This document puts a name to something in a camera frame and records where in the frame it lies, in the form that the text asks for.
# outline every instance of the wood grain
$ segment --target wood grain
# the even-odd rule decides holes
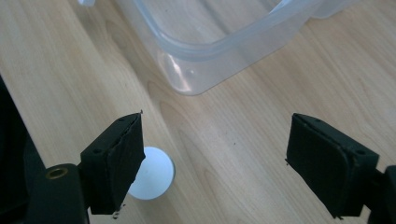
[[[284,159],[293,112],[396,163],[396,4],[362,0],[310,20],[283,49],[201,95],[172,91],[113,1],[0,1],[0,73],[47,166],[143,110],[146,146],[174,160],[162,197],[127,196],[92,223],[365,223],[333,220]]]

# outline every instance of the clear plastic bin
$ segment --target clear plastic bin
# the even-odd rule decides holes
[[[219,84],[357,0],[117,0],[179,93]]]

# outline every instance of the wooden surface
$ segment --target wooden surface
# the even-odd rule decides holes
[[[286,165],[293,112],[396,163],[396,3],[362,0],[310,20],[283,49],[193,97],[173,92],[113,1],[1,0],[0,73],[47,166],[143,110],[146,146],[174,160],[159,199],[127,196],[92,223],[365,223],[333,220]]]

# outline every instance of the plastic container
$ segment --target plastic container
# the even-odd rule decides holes
[[[195,95],[357,0],[117,0],[175,91]]]

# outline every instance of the translucent plastic object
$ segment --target translucent plastic object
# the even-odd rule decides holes
[[[117,0],[172,88],[195,95],[356,0]]]

